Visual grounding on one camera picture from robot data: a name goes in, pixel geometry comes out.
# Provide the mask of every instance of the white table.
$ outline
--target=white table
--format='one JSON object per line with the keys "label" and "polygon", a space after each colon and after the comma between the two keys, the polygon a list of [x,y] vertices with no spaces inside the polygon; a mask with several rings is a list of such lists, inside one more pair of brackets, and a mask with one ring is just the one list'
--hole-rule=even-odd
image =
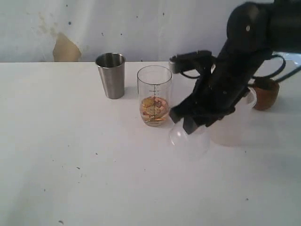
{"label": "white table", "polygon": [[[167,65],[126,64],[118,100],[94,63],[0,64],[1,226],[301,224],[301,75],[252,111],[241,147],[187,161],[168,143],[171,122],[140,119],[136,73],[153,64]],[[177,94],[193,82],[176,75]]]}

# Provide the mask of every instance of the glass measuring cup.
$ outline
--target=glass measuring cup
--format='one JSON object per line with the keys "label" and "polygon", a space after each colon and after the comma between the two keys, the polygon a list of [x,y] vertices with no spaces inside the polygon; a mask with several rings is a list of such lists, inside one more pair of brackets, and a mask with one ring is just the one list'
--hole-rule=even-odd
{"label": "glass measuring cup", "polygon": [[148,126],[168,119],[172,74],[162,66],[147,66],[137,74],[140,115]]}

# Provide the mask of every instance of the metal tumbler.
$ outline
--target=metal tumbler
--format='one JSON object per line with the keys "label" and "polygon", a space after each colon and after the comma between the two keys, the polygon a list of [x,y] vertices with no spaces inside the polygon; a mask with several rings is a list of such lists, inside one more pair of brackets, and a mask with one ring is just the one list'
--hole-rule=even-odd
{"label": "metal tumbler", "polygon": [[95,61],[105,95],[110,99],[118,99],[124,95],[125,61],[125,57],[119,53],[105,53]]}

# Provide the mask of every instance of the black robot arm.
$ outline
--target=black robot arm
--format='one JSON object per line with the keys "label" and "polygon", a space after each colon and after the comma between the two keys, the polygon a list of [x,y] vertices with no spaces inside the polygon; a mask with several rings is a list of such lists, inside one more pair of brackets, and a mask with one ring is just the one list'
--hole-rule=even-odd
{"label": "black robot arm", "polygon": [[201,75],[191,95],[170,111],[175,123],[184,118],[188,134],[233,113],[248,93],[248,82],[273,51],[301,53],[301,2],[244,3],[231,13],[227,37],[216,58],[198,51],[170,59],[173,73],[185,76],[185,71],[196,69]]}

